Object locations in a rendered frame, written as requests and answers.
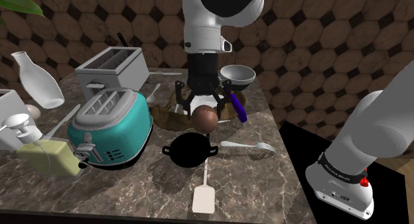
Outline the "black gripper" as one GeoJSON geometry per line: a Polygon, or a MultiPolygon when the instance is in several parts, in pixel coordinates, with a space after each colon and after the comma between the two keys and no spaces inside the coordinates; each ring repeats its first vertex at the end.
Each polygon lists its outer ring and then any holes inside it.
{"type": "Polygon", "coordinates": [[[187,85],[192,90],[190,95],[185,99],[182,95],[182,89],[185,84],[181,81],[175,81],[176,103],[182,105],[187,115],[191,115],[190,104],[195,95],[213,95],[217,102],[216,112],[220,116],[225,104],[230,101],[229,95],[232,91],[232,82],[225,80],[222,82],[222,95],[215,90],[219,86],[218,79],[218,54],[215,53],[195,53],[188,54],[188,79],[187,85]]]}

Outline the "brown crumpled cloth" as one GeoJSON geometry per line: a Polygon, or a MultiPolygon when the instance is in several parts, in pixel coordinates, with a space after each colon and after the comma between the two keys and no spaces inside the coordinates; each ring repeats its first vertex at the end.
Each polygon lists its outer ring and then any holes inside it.
{"type": "MultiPolygon", "coordinates": [[[[176,104],[175,90],[172,91],[169,102],[161,107],[160,105],[152,106],[150,113],[153,117],[154,123],[169,131],[184,131],[192,127],[187,115],[169,111],[172,104],[176,104]]],[[[221,111],[220,120],[231,120],[237,117],[238,114],[231,103],[226,103],[221,111]]]]}

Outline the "white bottle vase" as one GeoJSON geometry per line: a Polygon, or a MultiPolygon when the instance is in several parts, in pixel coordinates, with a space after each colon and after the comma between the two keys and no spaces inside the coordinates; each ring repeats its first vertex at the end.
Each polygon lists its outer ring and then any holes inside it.
{"type": "Polygon", "coordinates": [[[65,100],[56,80],[35,64],[25,51],[11,56],[19,65],[19,78],[25,91],[44,109],[61,106],[65,100]]]}

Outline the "brown ball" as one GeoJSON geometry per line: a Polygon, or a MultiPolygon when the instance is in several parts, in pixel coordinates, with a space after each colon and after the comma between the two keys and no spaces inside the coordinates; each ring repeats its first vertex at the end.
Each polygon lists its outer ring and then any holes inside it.
{"type": "Polygon", "coordinates": [[[200,105],[191,114],[191,124],[199,133],[211,133],[218,126],[218,115],[213,107],[200,105]]]}

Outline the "grey bowl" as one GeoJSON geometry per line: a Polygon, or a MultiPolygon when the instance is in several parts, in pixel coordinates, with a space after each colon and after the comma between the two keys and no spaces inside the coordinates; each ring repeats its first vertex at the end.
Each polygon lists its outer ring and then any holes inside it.
{"type": "Polygon", "coordinates": [[[219,77],[224,80],[230,80],[234,85],[249,85],[256,77],[253,69],[243,65],[227,65],[220,72],[219,77]]]}

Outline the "white fork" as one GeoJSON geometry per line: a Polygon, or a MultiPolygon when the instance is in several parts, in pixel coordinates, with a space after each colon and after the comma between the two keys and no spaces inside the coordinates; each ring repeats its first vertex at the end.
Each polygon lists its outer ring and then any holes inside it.
{"type": "Polygon", "coordinates": [[[236,142],[230,142],[230,141],[222,141],[220,143],[220,146],[222,147],[246,147],[246,148],[260,148],[260,149],[266,149],[266,150],[270,150],[272,152],[277,152],[276,148],[264,143],[264,142],[258,142],[254,145],[248,145],[248,144],[240,144],[240,143],[236,143],[236,142]]]}

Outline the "white toaster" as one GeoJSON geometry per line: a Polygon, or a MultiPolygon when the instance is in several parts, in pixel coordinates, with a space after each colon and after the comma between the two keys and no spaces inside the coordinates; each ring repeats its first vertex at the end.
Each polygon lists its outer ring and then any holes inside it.
{"type": "Polygon", "coordinates": [[[78,66],[75,73],[87,100],[111,87],[139,91],[149,77],[139,47],[110,46],[78,66]]]}

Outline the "white spoon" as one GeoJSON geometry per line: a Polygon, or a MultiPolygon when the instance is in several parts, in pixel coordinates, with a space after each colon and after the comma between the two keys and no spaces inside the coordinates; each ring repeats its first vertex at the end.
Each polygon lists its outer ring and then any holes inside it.
{"type": "Polygon", "coordinates": [[[155,92],[160,88],[161,84],[157,84],[151,94],[146,98],[147,103],[152,103],[155,100],[155,92]]]}

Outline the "yellow-green soap dispenser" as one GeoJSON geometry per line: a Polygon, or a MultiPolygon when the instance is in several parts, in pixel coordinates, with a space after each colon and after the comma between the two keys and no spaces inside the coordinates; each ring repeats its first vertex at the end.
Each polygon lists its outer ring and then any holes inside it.
{"type": "Polygon", "coordinates": [[[26,113],[7,117],[1,124],[3,129],[14,130],[13,136],[22,143],[16,150],[39,174],[49,176],[78,176],[80,160],[74,156],[66,139],[50,138],[42,134],[35,125],[29,124],[26,113]]]}

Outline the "black two-handled pot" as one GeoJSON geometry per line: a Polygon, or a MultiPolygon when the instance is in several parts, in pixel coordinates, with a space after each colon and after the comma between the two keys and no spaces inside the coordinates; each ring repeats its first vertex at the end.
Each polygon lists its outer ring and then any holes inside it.
{"type": "Polygon", "coordinates": [[[200,133],[184,133],[175,138],[170,146],[162,148],[164,155],[180,167],[194,168],[208,157],[218,153],[218,146],[212,146],[208,137],[200,133]]]}

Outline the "purple-handled tool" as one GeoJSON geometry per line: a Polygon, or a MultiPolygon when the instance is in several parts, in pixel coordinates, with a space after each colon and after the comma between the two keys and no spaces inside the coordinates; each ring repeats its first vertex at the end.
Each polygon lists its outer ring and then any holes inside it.
{"type": "Polygon", "coordinates": [[[245,109],[243,108],[242,104],[238,101],[237,97],[233,93],[229,93],[228,97],[230,98],[230,102],[232,103],[233,108],[238,114],[238,119],[240,120],[240,122],[241,123],[246,122],[247,115],[246,115],[245,109]]]}

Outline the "teal toaster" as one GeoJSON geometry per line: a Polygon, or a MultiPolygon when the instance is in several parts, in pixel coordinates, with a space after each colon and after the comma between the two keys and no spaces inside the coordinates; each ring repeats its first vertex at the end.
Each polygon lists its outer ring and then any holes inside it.
{"type": "Polygon", "coordinates": [[[79,167],[120,170],[136,163],[153,129],[145,96],[124,87],[107,88],[77,112],[68,127],[79,167]]]}

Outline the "pale brown egg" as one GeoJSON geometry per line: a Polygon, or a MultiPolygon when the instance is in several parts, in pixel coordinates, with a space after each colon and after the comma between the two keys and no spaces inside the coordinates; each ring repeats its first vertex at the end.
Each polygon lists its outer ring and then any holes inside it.
{"type": "Polygon", "coordinates": [[[34,120],[37,120],[37,119],[40,118],[41,112],[40,112],[40,109],[38,107],[36,107],[34,105],[30,105],[30,104],[26,104],[25,106],[28,109],[28,112],[31,114],[31,117],[34,120]]]}

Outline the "black robot stand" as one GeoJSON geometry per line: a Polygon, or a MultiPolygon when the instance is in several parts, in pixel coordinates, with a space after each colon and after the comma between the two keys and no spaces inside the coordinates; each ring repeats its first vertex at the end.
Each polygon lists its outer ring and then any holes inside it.
{"type": "Polygon", "coordinates": [[[368,167],[373,186],[374,214],[363,221],[319,200],[305,178],[305,170],[316,162],[331,142],[294,124],[284,123],[279,133],[289,153],[310,205],[316,224],[410,224],[407,209],[405,176],[377,162],[368,167]]]}

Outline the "white knife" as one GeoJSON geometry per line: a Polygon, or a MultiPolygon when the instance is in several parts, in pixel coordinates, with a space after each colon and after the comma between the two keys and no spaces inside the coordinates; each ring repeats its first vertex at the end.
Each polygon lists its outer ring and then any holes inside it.
{"type": "Polygon", "coordinates": [[[44,139],[50,139],[53,137],[55,132],[67,121],[70,120],[70,118],[77,113],[79,108],[81,107],[80,104],[77,104],[50,132],[48,132],[46,135],[44,135],[44,139]]]}

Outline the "white box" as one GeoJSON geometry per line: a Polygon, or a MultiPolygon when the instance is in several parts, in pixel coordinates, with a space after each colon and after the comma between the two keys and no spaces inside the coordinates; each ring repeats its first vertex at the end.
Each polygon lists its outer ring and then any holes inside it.
{"type": "MultiPolygon", "coordinates": [[[[18,93],[13,89],[0,89],[0,128],[7,117],[19,113],[30,115],[18,93]]],[[[23,144],[16,138],[16,132],[12,129],[0,131],[0,150],[17,150],[22,147],[23,144]]]]}

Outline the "white spatula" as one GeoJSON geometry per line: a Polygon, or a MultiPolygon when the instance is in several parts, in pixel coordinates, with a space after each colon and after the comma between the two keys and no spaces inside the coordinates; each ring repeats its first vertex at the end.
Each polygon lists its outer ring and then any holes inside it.
{"type": "Polygon", "coordinates": [[[192,201],[193,213],[213,214],[215,212],[215,189],[207,184],[208,159],[204,161],[203,184],[195,187],[192,201]]]}

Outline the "green plant leaf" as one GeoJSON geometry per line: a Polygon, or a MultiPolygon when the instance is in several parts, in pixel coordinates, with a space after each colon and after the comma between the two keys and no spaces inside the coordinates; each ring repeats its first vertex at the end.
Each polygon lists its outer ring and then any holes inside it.
{"type": "Polygon", "coordinates": [[[31,0],[0,0],[0,7],[19,13],[36,14],[44,17],[42,9],[31,0]]]}

